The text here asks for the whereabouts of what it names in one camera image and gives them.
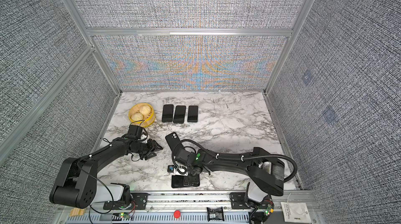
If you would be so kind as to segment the black phone case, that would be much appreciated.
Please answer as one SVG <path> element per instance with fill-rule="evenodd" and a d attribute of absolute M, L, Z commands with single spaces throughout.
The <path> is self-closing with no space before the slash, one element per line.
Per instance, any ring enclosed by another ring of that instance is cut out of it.
<path fill-rule="evenodd" d="M 165 137 L 167 144 L 169 145 L 173 156 L 175 157 L 181 149 L 184 149 L 178 135 L 176 132 L 172 132 L 171 134 Z"/>
<path fill-rule="evenodd" d="M 173 121 L 174 105 L 165 104 L 162 111 L 162 122 L 169 123 Z"/>
<path fill-rule="evenodd" d="M 175 112 L 174 112 L 174 117 L 173 117 L 174 124 L 183 124 L 184 123 L 186 109 L 187 109 L 186 106 L 176 106 L 175 107 Z"/>

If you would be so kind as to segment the light blue phone case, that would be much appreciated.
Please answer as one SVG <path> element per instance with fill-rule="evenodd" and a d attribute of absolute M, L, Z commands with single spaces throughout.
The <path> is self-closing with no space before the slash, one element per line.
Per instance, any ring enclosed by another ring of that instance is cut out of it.
<path fill-rule="evenodd" d="M 187 122 L 189 122 L 189 123 L 198 122 L 198 106 L 189 106 L 188 107 Z"/>

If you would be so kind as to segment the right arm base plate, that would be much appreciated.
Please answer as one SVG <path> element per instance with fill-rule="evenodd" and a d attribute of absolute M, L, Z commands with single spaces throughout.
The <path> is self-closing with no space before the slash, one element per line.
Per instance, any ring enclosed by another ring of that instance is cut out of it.
<path fill-rule="evenodd" d="M 274 203 L 270 194 L 267 194 L 260 203 L 249 199 L 246 196 L 246 192 L 232 192 L 229 194 L 229 199 L 232 209 L 255 209 L 256 207 L 267 211 L 274 209 Z"/>

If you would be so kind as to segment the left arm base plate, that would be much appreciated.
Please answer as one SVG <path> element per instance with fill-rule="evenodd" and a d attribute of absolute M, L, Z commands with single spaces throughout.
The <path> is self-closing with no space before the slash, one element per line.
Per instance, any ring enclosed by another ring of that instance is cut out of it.
<path fill-rule="evenodd" d="M 148 196 L 148 193 L 131 193 L 130 197 L 123 195 L 120 200 L 105 202 L 103 210 L 145 210 Z"/>

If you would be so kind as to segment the black phone front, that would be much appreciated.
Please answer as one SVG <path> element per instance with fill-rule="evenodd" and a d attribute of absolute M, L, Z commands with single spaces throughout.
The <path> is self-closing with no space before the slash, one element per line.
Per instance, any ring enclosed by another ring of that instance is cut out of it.
<path fill-rule="evenodd" d="M 171 177 L 172 188 L 183 188 L 183 187 L 199 187 L 200 177 L 196 176 L 172 176 Z"/>

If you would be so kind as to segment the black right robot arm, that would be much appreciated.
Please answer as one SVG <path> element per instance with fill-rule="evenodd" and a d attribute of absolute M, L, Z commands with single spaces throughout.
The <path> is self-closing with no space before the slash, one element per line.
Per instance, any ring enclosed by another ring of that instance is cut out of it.
<path fill-rule="evenodd" d="M 173 162 L 186 167 L 190 176 L 216 171 L 239 173 L 248 176 L 261 191 L 272 196 L 284 194 L 286 179 L 282 160 L 286 158 L 270 154 L 260 147 L 242 154 L 217 153 L 201 148 L 197 153 L 181 147 L 172 150 Z"/>

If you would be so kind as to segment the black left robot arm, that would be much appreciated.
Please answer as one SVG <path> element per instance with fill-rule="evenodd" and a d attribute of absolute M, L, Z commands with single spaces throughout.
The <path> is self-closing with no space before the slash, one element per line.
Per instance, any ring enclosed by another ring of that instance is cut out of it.
<path fill-rule="evenodd" d="M 103 197 L 105 202 L 111 202 L 114 207 L 130 207 L 132 196 L 129 186 L 116 184 L 117 192 L 112 192 L 112 186 L 107 186 L 97 178 L 104 167 L 128 154 L 139 154 L 140 160 L 148 160 L 157 156 L 156 152 L 164 148 L 155 140 L 147 142 L 132 138 L 119 137 L 100 150 L 80 158 L 67 158 L 63 161 L 49 200 L 53 204 L 84 209 Z"/>

